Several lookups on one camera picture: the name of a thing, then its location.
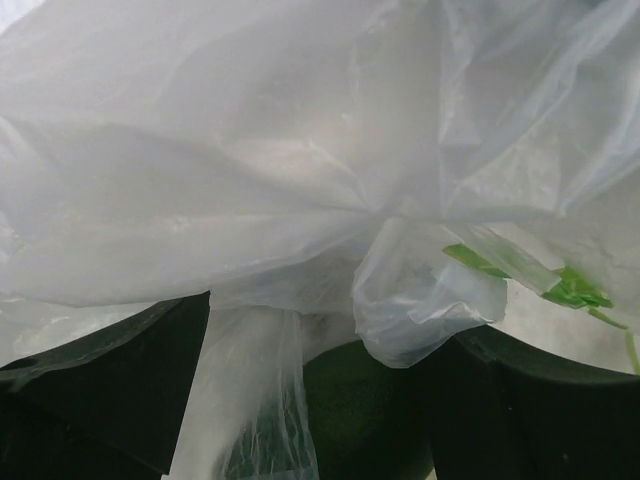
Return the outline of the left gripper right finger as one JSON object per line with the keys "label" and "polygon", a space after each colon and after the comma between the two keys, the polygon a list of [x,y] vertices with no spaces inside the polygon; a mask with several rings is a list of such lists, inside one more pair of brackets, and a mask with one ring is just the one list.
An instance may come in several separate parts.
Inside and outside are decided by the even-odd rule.
{"label": "left gripper right finger", "polygon": [[438,478],[638,479],[638,376],[492,327],[455,335],[424,369]]}

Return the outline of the dark green fake avocado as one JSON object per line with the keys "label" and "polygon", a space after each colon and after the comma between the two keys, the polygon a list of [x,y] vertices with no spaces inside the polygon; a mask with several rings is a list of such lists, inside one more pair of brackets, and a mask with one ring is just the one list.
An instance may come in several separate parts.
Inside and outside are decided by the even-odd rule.
{"label": "dark green fake avocado", "polygon": [[352,342],[308,362],[235,442],[226,479],[425,479],[433,470],[412,369]]}

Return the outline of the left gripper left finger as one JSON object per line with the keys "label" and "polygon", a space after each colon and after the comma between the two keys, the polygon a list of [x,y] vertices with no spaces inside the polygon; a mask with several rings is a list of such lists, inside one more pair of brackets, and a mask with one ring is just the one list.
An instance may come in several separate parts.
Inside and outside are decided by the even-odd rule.
{"label": "left gripper left finger", "polygon": [[159,479],[170,471],[209,293],[157,303],[1,369],[4,479]]}

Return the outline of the clear plastic bag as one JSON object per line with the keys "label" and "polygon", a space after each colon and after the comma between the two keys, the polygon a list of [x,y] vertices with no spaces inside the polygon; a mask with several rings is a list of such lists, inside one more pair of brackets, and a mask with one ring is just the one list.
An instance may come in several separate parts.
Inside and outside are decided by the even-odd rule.
{"label": "clear plastic bag", "polygon": [[209,292],[173,479],[315,479],[304,363],[639,369],[635,1],[5,1],[1,360]]}

